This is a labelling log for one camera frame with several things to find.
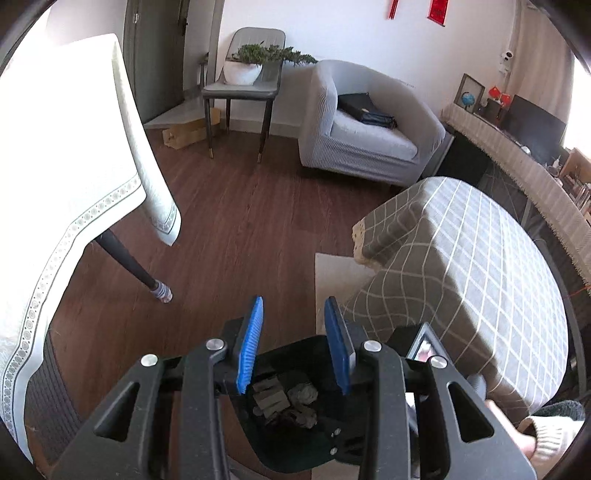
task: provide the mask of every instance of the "door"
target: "door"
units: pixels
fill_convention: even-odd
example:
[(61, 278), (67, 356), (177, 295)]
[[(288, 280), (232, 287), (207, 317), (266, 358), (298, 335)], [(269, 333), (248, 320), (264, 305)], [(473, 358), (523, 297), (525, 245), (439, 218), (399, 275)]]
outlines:
[(142, 122), (183, 101), (189, 0), (129, 0), (124, 59)]

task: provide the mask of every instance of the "metal screw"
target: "metal screw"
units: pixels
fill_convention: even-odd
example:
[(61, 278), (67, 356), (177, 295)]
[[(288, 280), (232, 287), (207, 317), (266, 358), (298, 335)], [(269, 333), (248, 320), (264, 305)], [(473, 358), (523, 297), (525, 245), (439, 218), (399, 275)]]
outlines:
[(158, 357), (153, 353), (149, 353), (148, 355), (144, 355), (142, 357), (141, 363), (145, 367), (153, 367), (158, 363)]
[(363, 348), (368, 352), (379, 352), (382, 349), (382, 344), (375, 340), (368, 340), (363, 344)]
[(205, 346), (207, 347), (207, 350), (221, 350), (223, 348), (223, 340), (219, 338), (211, 338), (207, 341)]
[(442, 356), (432, 356), (429, 359), (429, 362), (434, 368), (445, 368), (447, 367), (447, 360), (445, 360)]

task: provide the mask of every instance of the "human hand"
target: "human hand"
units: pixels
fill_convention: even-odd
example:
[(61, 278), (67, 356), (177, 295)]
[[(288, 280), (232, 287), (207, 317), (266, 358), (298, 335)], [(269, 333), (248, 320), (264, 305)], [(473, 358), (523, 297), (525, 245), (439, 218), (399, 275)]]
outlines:
[(517, 429), (510, 422), (510, 420), (501, 411), (501, 409), (498, 406), (496, 406), (495, 402), (493, 402), (492, 400), (486, 400), (484, 403), (492, 412), (492, 414), (496, 417), (496, 419), (499, 420), (501, 425), (503, 425), (503, 428), (509, 434), (511, 440), (513, 440), (513, 442), (515, 442), (515, 444), (518, 446), (519, 450), (521, 450), (521, 453), (523, 453), (528, 460), (531, 460), (535, 452), (535, 437), (518, 432)]

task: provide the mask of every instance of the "table leg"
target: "table leg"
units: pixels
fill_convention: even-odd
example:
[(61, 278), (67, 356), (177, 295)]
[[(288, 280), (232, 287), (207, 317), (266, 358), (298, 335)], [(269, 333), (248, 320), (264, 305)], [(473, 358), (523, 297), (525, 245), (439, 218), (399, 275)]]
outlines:
[(119, 265), (146, 285), (150, 292), (152, 292), (152, 295), (161, 302), (168, 303), (173, 299), (173, 293), (170, 291), (170, 288), (160, 280), (154, 279), (148, 272), (146, 272), (110, 229), (101, 233), (95, 238), (95, 241), (103, 248), (103, 250), (113, 257)]
[(525, 229), (527, 225), (527, 221), (530, 219), (530, 211), (531, 211), (531, 200), (528, 197), (527, 203), (525, 204), (525, 211), (523, 212), (523, 217), (521, 217), (521, 228)]

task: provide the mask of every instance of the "door handle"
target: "door handle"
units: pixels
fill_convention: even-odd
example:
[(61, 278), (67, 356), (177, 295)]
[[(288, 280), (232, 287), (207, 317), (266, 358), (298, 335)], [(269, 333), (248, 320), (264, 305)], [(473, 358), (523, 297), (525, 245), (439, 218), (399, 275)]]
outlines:
[(189, 22), (187, 22), (186, 18), (181, 18), (181, 20), (179, 20), (178, 22), (178, 26), (181, 28), (181, 36), (184, 37), (185, 34), (187, 33), (187, 25), (189, 24)]

